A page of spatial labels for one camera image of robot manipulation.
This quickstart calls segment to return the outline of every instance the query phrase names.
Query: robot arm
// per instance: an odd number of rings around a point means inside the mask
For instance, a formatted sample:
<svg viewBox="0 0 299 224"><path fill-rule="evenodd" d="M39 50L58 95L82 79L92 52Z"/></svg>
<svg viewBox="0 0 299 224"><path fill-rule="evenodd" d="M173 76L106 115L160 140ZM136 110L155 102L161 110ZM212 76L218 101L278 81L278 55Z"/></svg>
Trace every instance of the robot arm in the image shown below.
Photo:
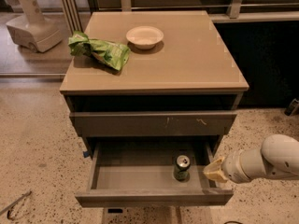
<svg viewBox="0 0 299 224"><path fill-rule="evenodd" d="M255 178L299 180L299 142L287 135L271 135L260 148L238 150L213 161L204 174L218 182L246 183Z"/></svg>

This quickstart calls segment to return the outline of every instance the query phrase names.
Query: open drawer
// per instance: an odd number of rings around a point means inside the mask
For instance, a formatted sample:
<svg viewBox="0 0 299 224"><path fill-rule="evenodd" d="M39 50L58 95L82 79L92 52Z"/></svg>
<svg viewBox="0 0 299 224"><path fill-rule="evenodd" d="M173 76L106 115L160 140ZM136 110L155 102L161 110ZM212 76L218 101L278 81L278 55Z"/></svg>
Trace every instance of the open drawer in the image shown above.
<svg viewBox="0 0 299 224"><path fill-rule="evenodd" d="M78 136L194 136L225 135L234 111L73 112Z"/></svg>
<svg viewBox="0 0 299 224"><path fill-rule="evenodd" d="M184 181L173 176L179 155L191 161ZM211 159L204 141L98 141L87 190L76 198L83 207L223 205L233 192L206 179Z"/></svg>

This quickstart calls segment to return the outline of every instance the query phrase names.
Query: white bowl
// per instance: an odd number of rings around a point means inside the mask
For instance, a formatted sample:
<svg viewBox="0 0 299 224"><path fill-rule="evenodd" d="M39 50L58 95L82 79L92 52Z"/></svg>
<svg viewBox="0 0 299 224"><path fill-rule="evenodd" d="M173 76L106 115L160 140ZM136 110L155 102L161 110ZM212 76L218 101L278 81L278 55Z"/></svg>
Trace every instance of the white bowl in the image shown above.
<svg viewBox="0 0 299 224"><path fill-rule="evenodd" d="M138 26L127 32L126 37L138 49L152 49L163 40L164 34L152 26Z"/></svg>

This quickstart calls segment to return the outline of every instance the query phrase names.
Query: silver can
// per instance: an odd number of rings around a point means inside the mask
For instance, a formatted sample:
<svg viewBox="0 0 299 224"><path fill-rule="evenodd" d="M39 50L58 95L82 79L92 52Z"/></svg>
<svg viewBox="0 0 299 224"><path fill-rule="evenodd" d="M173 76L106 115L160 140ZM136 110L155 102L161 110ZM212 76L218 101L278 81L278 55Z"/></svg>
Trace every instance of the silver can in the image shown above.
<svg viewBox="0 0 299 224"><path fill-rule="evenodd" d="M177 181L184 181L189 177L190 159L186 155L180 155L176 158L174 168L174 178Z"/></svg>

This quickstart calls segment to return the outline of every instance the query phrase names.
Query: green bag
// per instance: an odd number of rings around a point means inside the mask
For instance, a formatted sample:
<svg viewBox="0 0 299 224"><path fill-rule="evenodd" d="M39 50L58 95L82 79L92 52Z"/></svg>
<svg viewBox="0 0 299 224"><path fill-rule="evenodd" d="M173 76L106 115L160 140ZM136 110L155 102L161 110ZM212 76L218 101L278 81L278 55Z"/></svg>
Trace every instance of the green bag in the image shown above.
<svg viewBox="0 0 299 224"><path fill-rule="evenodd" d="M89 39L89 37L75 31L68 39L68 47L71 48L72 56L85 55L94 57L99 63L103 63L115 70L120 71L129 59L130 49L123 44Z"/></svg>

